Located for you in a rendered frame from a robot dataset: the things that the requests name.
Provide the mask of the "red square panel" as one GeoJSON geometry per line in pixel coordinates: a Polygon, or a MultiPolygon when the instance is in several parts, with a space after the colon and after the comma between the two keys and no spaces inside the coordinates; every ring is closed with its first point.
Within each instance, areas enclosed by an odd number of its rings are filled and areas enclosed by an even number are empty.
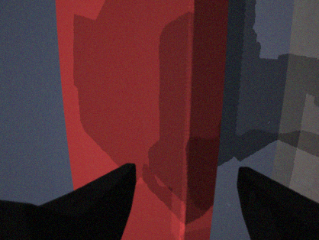
{"type": "Polygon", "coordinates": [[[210,240],[228,0],[56,0],[73,188],[135,164],[121,240],[210,240]]]}

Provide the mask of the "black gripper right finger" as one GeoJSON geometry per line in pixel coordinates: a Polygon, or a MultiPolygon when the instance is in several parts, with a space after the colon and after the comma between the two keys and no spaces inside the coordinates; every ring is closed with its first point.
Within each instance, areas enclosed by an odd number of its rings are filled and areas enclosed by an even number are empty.
{"type": "Polygon", "coordinates": [[[250,167],[237,190],[250,240],[319,240],[319,203],[250,167]]]}

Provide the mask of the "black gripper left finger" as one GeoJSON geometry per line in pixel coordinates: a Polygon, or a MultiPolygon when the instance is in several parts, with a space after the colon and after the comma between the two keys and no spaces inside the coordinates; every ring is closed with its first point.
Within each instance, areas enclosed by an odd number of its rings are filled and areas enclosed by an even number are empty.
{"type": "Polygon", "coordinates": [[[0,240],[121,240],[135,185],[135,164],[123,164],[40,206],[0,200],[0,240]]]}

